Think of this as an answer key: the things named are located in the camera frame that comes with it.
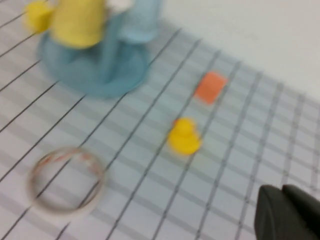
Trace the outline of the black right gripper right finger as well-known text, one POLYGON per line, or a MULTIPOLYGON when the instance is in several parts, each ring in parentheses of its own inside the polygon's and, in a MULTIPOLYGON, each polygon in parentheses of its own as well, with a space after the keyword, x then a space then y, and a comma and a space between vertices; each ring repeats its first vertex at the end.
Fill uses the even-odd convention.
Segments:
POLYGON ((283 193, 293 204, 306 228, 320 239, 320 201, 292 184, 283 185, 283 193))

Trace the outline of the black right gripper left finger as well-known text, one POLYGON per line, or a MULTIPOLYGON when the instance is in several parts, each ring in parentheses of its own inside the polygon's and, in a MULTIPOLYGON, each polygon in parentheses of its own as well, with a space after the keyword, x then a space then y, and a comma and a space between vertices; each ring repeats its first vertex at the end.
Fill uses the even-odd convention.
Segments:
POLYGON ((309 240, 311 232, 284 193, 271 185, 259 188, 254 231, 258 240, 309 240))

